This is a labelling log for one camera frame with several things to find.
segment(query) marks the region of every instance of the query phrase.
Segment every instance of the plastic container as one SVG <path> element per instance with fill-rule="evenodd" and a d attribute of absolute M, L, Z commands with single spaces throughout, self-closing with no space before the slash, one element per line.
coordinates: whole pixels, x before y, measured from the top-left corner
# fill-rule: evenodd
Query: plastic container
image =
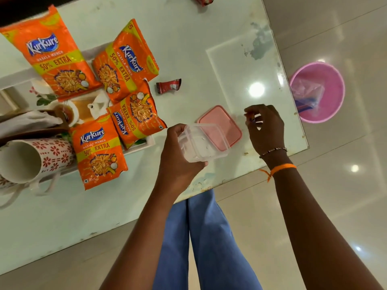
<path fill-rule="evenodd" d="M 228 155 L 230 145 L 217 124 L 190 124 L 178 137 L 188 162 L 211 161 Z"/>
<path fill-rule="evenodd" d="M 318 109 L 300 113 L 300 118 L 308 123 L 322 123 L 332 118 L 341 108 L 345 96 L 345 84 L 340 72 L 332 65 L 324 62 L 309 63 L 296 71 L 290 79 L 290 87 L 294 79 L 302 78 L 324 83 L 324 94 Z"/>
<path fill-rule="evenodd" d="M 210 111 L 200 117 L 197 122 L 219 125 L 230 146 L 233 146 L 242 138 L 242 131 L 236 125 L 231 116 L 220 105 L 213 107 Z"/>

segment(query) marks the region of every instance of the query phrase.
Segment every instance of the blue pants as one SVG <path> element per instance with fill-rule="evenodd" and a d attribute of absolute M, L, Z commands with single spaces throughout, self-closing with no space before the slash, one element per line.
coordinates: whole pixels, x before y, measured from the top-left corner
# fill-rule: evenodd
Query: blue pants
<path fill-rule="evenodd" d="M 262 290 L 235 243 L 213 190 L 172 206 L 153 290 L 188 290 L 189 234 L 201 290 Z"/>

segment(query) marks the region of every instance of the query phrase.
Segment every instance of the blue logo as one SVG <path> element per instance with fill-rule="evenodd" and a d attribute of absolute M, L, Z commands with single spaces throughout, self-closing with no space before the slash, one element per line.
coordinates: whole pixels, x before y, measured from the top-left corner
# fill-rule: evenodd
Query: blue logo
<path fill-rule="evenodd" d="M 55 34 L 51 34 L 49 37 L 31 40 L 26 43 L 26 46 L 31 56 L 33 56 L 35 54 L 56 51 L 59 47 L 59 41 Z"/>
<path fill-rule="evenodd" d="M 143 68 L 140 67 L 140 65 L 137 63 L 137 57 L 129 45 L 120 47 L 120 50 L 124 53 L 125 59 L 128 61 L 129 67 L 134 72 L 138 73 L 143 70 Z"/>
<path fill-rule="evenodd" d="M 116 117 L 117 124 L 120 128 L 120 131 L 123 135 L 128 135 L 128 131 L 126 131 L 125 124 L 123 124 L 123 120 L 121 115 L 118 112 L 113 113 L 114 117 Z"/>
<path fill-rule="evenodd" d="M 101 139 L 105 135 L 105 131 L 103 130 L 103 127 L 101 127 L 98 131 L 90 131 L 88 133 L 85 133 L 80 137 L 80 145 L 83 145 L 84 143 L 88 143 L 90 141 L 96 141 Z"/>

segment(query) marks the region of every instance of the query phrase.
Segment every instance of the hand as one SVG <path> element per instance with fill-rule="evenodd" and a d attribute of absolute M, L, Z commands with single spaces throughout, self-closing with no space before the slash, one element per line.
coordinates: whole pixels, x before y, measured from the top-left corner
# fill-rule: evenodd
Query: hand
<path fill-rule="evenodd" d="M 285 147 L 284 122 L 272 105 L 254 105 L 244 109 L 244 111 L 247 113 L 244 115 L 247 117 L 246 125 L 249 129 L 251 143 L 259 155 L 274 148 Z M 249 118 L 252 119 L 253 114 L 260 114 L 260 116 L 256 117 L 255 120 L 250 120 Z"/>
<path fill-rule="evenodd" d="M 194 177 L 208 165 L 208 162 L 189 163 L 184 158 L 177 141 L 184 127 L 185 124 L 177 124 L 168 128 L 155 185 L 163 193 L 170 194 L 174 201 L 187 189 Z"/>

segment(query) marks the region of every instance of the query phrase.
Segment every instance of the pink bucket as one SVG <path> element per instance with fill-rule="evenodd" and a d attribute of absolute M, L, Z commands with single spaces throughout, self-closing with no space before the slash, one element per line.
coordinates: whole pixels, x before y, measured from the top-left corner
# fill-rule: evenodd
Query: pink bucket
<path fill-rule="evenodd" d="M 308 123 L 322 123 L 332 118 L 341 108 L 345 96 L 345 84 L 340 72 L 332 65 L 324 62 L 313 62 L 293 74 L 290 87 L 295 78 L 324 82 L 324 94 L 317 110 L 307 110 L 300 113 L 300 118 Z"/>

